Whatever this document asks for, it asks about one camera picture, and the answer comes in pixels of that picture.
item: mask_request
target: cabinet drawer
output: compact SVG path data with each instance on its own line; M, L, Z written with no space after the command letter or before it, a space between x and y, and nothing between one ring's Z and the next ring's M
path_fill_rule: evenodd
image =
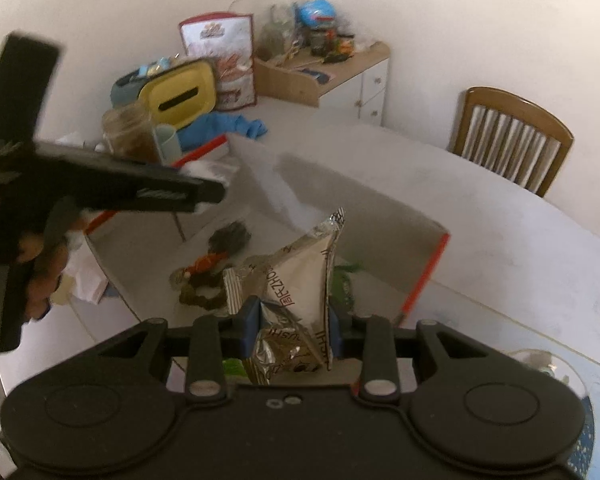
M320 108L346 110L357 117L361 88L362 74L358 74L320 97Z
M388 76L389 60L385 59L378 64L367 68L362 73L362 103L366 103L379 91L384 90Z
M360 120L363 123L380 126L382 123L382 108L384 108L384 90L362 105Z

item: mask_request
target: snack bag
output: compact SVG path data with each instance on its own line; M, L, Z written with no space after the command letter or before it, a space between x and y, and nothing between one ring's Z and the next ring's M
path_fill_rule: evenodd
M339 209L270 256L253 256L224 271L229 314L249 296L261 299L261 328L246 364L252 380L268 384L281 371L331 367L328 296L336 242L344 225Z

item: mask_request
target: wooden chair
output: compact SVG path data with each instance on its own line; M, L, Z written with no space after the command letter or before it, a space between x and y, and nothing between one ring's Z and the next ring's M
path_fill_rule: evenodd
M573 135L531 101L497 88L469 88L453 148L456 155L544 196Z

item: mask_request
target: blue cloth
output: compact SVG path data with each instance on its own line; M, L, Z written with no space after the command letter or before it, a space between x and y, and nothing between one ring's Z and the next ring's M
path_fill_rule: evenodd
M178 140L182 151L188 152L226 133L236 133L256 139L267 133L267 127L260 120L248 121L242 115L211 112L200 115L189 126L179 129Z

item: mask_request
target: wooden shelf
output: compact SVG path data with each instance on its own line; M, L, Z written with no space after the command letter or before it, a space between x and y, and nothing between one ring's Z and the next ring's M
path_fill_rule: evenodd
M342 63L323 64L322 58L312 56L308 48L302 49L295 58L281 66L256 59L256 92L261 96L318 107L321 96L367 68L388 59L389 54L388 45L378 41L367 51L359 52ZM313 77L297 72L302 68L325 72L333 78L321 85Z

